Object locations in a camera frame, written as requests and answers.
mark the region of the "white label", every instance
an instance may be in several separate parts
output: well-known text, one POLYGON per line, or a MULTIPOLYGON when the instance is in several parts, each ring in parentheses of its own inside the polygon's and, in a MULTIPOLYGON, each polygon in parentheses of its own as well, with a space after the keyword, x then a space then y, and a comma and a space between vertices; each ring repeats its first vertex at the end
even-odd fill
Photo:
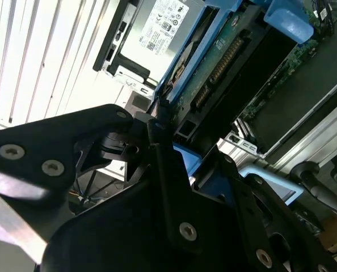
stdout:
POLYGON ((321 16, 321 20, 324 20, 325 17, 327 16, 327 10, 326 8, 324 8, 321 12, 320 12, 320 16, 321 16))
POLYGON ((156 55, 163 54, 188 10, 179 0, 157 0, 142 29, 140 44, 156 55))

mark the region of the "cable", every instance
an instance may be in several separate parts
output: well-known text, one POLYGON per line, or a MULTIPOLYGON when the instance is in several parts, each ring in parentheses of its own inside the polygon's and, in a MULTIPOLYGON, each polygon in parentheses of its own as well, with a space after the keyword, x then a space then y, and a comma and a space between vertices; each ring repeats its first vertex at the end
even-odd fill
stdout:
POLYGON ((82 189, 80 188, 80 185, 79 185, 79 181, 78 181, 78 179, 76 179, 76 180, 75 180, 75 184, 77 185, 77 188, 78 188, 78 192, 79 192, 79 194, 80 194, 81 196, 83 196, 84 194, 83 194, 83 191, 82 191, 82 189))
POLYGON ((96 194, 100 193, 100 192, 103 191, 106 187, 112 185, 112 184, 113 184, 114 182, 116 182, 116 181, 117 181, 117 179, 115 178, 115 179, 113 179, 112 181, 108 182, 107 184, 105 184, 105 186, 101 187, 100 189, 98 189, 98 190, 95 191, 94 193, 90 194, 90 195, 88 196, 88 198, 91 198, 91 197, 95 196, 96 194))
POLYGON ((85 200, 88 198, 88 194, 89 194, 90 188, 91 188, 91 186, 92 186, 92 184, 93 184, 93 182, 94 182, 96 173, 97 173, 97 171, 94 170, 93 173, 92 173, 91 176, 90 176, 90 179, 89 179, 87 188, 85 189, 85 191, 84 191, 84 193, 83 193, 83 195, 82 195, 82 199, 80 200, 80 203, 79 203, 79 210, 80 210, 80 211, 83 210, 85 200))

